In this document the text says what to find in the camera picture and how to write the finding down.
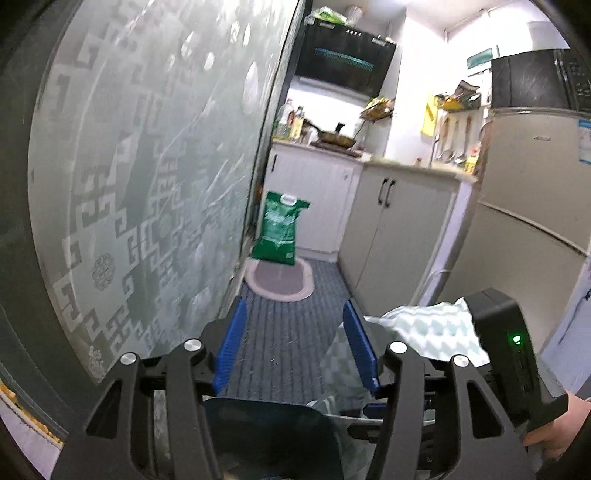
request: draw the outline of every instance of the green bag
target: green bag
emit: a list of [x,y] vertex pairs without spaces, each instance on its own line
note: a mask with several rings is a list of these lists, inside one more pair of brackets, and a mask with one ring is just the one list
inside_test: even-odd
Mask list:
[[258,260],[295,265],[295,222],[300,212],[309,206],[310,202],[290,195],[268,192],[261,236],[257,240],[251,256]]

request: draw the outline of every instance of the blue striped floor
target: blue striped floor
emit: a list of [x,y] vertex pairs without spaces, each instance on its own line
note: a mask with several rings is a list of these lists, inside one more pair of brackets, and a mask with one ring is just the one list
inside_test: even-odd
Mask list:
[[316,288],[305,300],[267,300],[243,284],[248,322],[226,396],[306,404],[322,394],[320,360],[350,294],[336,264],[307,261]]

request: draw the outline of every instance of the blue gripper pad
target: blue gripper pad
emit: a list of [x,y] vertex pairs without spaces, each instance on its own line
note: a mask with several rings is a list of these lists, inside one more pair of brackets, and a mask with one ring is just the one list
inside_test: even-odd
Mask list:
[[345,328],[349,347],[353,353],[361,383],[375,396],[380,388],[378,360],[361,322],[365,322],[365,319],[356,311],[351,300],[345,302],[343,307],[343,327]]
[[213,379],[213,389],[219,394],[230,381],[234,360],[242,343],[242,335],[246,326],[246,302],[244,299],[238,301],[233,311],[230,324],[226,331],[222,344],[216,355],[216,376]]

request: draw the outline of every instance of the ceiling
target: ceiling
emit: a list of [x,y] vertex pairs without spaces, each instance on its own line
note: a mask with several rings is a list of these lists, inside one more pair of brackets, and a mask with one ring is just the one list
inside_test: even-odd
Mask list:
[[365,10],[367,20],[387,25],[390,18],[407,6],[422,15],[429,24],[445,29],[476,15],[482,9],[505,3],[507,1],[504,0],[314,0],[314,7],[325,5],[344,13],[349,5],[358,5]]

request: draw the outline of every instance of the metal bolt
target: metal bolt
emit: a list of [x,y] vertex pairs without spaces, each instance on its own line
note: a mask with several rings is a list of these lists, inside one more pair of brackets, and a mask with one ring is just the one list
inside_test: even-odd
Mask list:
[[200,340],[197,340],[196,338],[191,338],[190,340],[187,340],[185,342],[184,347],[187,352],[196,352],[197,350],[201,350],[203,344]]
[[408,350],[408,347],[402,342],[392,342],[390,343],[390,350],[392,350],[394,353],[404,353],[406,350]]
[[464,355],[456,355],[453,358],[453,362],[459,366],[459,367],[467,367],[468,364],[470,363],[470,361],[468,360],[468,357],[464,356]]
[[137,355],[135,353],[124,353],[123,355],[121,355],[121,363],[124,365],[131,365],[134,364],[135,361],[138,359]]

